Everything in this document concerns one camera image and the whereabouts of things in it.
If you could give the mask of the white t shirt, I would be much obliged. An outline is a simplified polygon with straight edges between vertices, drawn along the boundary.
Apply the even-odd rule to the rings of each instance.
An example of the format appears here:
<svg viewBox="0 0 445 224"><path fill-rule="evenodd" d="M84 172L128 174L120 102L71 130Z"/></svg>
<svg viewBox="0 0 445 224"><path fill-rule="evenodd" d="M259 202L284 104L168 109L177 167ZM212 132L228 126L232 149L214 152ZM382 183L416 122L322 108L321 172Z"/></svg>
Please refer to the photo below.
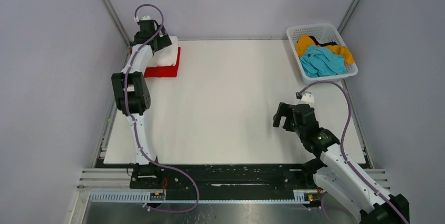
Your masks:
<svg viewBox="0 0 445 224"><path fill-rule="evenodd" d="M169 36L172 44L154 53L148 61L147 67L170 67L176 66L178 55L178 37Z"/></svg>

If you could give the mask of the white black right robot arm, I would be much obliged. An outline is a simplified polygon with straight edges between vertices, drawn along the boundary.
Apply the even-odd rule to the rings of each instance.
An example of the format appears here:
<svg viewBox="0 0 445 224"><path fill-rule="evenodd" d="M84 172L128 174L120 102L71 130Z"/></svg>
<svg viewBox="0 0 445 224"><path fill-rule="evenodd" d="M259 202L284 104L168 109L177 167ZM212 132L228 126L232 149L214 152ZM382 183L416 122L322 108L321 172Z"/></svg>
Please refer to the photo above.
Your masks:
<svg viewBox="0 0 445 224"><path fill-rule="evenodd" d="M409 202L394 196L371 178L348 154L339 139L319 126L315 109L309 104L281 102L273 126L295 132L304 148L315 158L304 164L301 174L305 187L320 187L341 203L359 223L409 223Z"/></svg>

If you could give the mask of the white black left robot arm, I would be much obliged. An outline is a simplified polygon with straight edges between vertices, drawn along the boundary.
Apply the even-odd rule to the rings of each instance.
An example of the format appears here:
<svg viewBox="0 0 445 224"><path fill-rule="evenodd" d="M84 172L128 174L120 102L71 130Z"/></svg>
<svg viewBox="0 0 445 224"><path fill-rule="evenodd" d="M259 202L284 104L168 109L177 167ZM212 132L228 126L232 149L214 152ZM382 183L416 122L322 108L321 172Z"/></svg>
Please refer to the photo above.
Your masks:
<svg viewBox="0 0 445 224"><path fill-rule="evenodd" d="M135 34L130 57L123 69L111 76L116 107L126 117L135 148L132 179L143 181L151 188L163 180L162 166L149 139L147 123L151 96L144 74L149 60L158 51L173 43L162 23L148 16L136 19L140 30Z"/></svg>

